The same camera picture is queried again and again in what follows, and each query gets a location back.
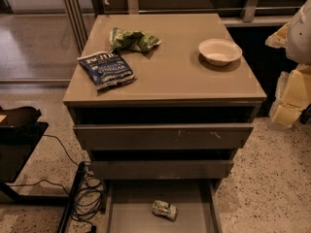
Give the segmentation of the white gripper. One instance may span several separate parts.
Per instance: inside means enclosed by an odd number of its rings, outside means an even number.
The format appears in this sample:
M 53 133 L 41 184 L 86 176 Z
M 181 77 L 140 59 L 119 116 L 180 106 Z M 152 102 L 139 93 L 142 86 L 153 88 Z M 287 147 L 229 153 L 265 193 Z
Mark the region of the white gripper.
M 274 105 L 271 108 L 271 120 L 291 127 L 300 117 L 300 111 L 311 104 L 311 66 L 298 64 L 290 73 L 282 72 L 277 81 L 275 97 L 289 107 Z

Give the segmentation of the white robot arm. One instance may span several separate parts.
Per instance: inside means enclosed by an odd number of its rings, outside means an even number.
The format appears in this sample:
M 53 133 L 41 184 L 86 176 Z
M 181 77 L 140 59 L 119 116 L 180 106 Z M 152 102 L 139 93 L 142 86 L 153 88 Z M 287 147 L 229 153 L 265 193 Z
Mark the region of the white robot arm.
M 286 57 L 297 66 L 282 72 L 276 86 L 275 101 L 269 116 L 272 128 L 291 128 L 311 104 L 311 0 L 307 0 L 292 17 L 270 35 L 265 44 L 284 48 Z

